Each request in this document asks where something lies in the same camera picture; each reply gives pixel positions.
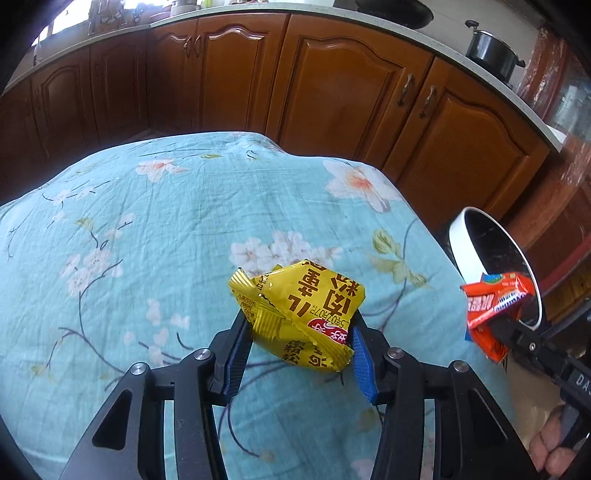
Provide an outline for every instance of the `snack bag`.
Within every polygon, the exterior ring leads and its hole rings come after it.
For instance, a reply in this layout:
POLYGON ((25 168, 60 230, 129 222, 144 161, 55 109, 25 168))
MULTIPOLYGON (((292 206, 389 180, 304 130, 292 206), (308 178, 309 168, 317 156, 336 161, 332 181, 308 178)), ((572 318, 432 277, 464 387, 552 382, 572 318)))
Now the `snack bag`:
POLYGON ((467 324, 472 340, 494 362, 501 362, 509 349, 497 340, 486 322, 500 312, 519 320, 521 303, 535 295, 530 278, 510 272, 483 275, 478 283, 461 286, 468 297, 467 324))
POLYGON ((304 260, 253 279, 239 269, 229 286, 266 350, 323 371, 339 372, 349 363, 347 334, 365 299, 362 285, 304 260))
POLYGON ((478 283, 461 286, 468 297, 468 328, 474 329, 510 307, 535 296, 534 283, 521 273, 483 275, 478 283))

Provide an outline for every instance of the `cooking pot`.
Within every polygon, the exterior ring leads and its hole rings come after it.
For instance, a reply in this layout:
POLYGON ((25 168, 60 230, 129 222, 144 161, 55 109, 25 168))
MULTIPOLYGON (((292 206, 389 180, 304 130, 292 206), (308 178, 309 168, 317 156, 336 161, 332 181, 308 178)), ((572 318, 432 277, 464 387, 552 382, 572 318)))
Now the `cooking pot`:
POLYGON ((478 30, 478 25, 474 20, 466 20, 466 26, 474 30, 466 57, 508 84, 515 65, 523 68, 525 62, 505 42, 491 33, 478 30))

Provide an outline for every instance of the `cabinet handle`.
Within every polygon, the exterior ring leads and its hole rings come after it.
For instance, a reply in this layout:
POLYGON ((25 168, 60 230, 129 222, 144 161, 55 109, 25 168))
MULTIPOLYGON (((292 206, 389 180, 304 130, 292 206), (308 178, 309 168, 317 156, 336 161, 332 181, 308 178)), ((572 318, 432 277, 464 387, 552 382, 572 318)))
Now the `cabinet handle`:
POLYGON ((183 45, 183 50, 184 50, 187 58, 189 58, 191 56, 191 51, 189 50, 189 44, 191 43, 191 38, 192 38, 191 35, 189 35, 187 41, 183 45))
POLYGON ((201 35, 197 35, 197 38, 195 38, 195 43, 193 44, 193 48, 195 50, 195 58, 197 58, 199 56, 199 54, 201 53, 201 35))
POLYGON ((418 113, 419 118, 425 117, 425 110, 427 110, 427 107, 431 103, 431 100, 433 100, 433 97, 436 95, 437 95, 437 89, 435 88, 435 86, 431 85, 431 87, 429 88, 429 95, 427 96, 427 98, 425 98, 425 103, 423 104, 423 110, 421 110, 418 113))
POLYGON ((404 97, 406 96, 408 92, 408 87, 411 86, 412 82, 414 82, 414 75, 412 73, 409 73, 407 77, 407 82, 404 84, 404 87, 402 87, 402 92, 400 92, 400 98, 398 99, 398 102, 396 102, 396 105, 403 105, 404 97))

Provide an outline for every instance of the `kitchen countertop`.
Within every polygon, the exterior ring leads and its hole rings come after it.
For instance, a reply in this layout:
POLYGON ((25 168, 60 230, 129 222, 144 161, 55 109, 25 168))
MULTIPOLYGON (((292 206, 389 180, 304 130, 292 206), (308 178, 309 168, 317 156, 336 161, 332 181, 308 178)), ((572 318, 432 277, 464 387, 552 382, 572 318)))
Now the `kitchen countertop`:
POLYGON ((319 5, 309 5, 309 4, 294 4, 294 3, 257 3, 257 4, 239 4, 239 5, 227 5, 224 7, 213 7, 213 8, 206 8, 202 10, 197 10, 194 12, 188 12, 186 14, 176 15, 175 17, 166 18, 164 20, 160 20, 158 22, 152 23, 150 25, 139 25, 137 27, 130 27, 124 28, 121 30, 116 30, 113 32, 109 32, 103 35, 97 35, 95 37, 90 37, 88 40, 82 41, 75 45, 72 45, 69 48, 47 58, 44 59, 42 62, 35 65, 32 69, 28 70, 20 77, 13 80, 11 83, 8 84, 4 93, 10 90, 15 84, 20 82, 22 79, 26 78, 27 76, 31 75, 32 73, 36 72, 37 70, 43 68, 49 62, 56 60, 59 57, 62 57, 78 48, 82 48, 88 45, 93 44, 97 41, 106 40, 107 38, 116 37, 117 35, 125 35, 127 33, 147 30, 149 28, 156 28, 162 25, 167 25, 170 23, 187 20, 189 18, 196 18, 196 17, 203 17, 207 15, 215 15, 215 14, 224 14, 224 13, 234 13, 234 12, 244 12, 244 11, 256 11, 256 12, 290 12, 290 13, 297 13, 297 14, 317 14, 323 15, 327 17, 335 17, 341 18, 344 20, 352 21, 355 23, 359 23, 362 25, 368 25, 374 28, 378 28, 380 30, 387 31, 397 37, 404 38, 422 48, 426 48, 427 50, 432 51, 436 56, 446 59, 447 61, 455 64, 456 66, 460 67, 465 72, 472 75, 477 80, 480 80, 483 83, 486 83, 491 88, 495 89, 500 95, 505 97, 508 101, 513 103, 513 105, 521 112, 521 114, 529 120, 530 124, 538 129, 540 134, 547 140, 548 144, 554 149, 555 151, 560 151, 562 148, 562 143, 556 138, 556 136, 550 131, 548 126, 542 121, 542 119, 535 114, 535 112, 521 99, 519 96, 513 92, 507 85, 502 83, 500 80, 493 77, 490 73, 488 73, 485 69, 474 63, 473 61, 466 58, 463 54, 459 53, 452 48, 445 46, 444 44, 434 40, 422 33, 417 31, 411 30, 409 28, 403 27, 402 25, 398 25, 388 20, 383 20, 382 18, 373 17, 371 15, 362 14, 359 12, 345 10, 341 8, 335 7, 321 7, 319 5))

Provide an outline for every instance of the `yellow snack bag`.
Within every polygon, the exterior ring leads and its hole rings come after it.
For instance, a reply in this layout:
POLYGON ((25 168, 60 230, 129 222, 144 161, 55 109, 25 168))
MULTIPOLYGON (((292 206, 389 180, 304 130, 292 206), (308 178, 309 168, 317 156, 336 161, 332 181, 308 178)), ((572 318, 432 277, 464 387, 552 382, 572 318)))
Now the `yellow snack bag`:
POLYGON ((229 286, 266 350, 324 371, 338 372, 349 363, 347 333, 365 299, 362 285, 304 260, 253 279, 239 269, 229 286))

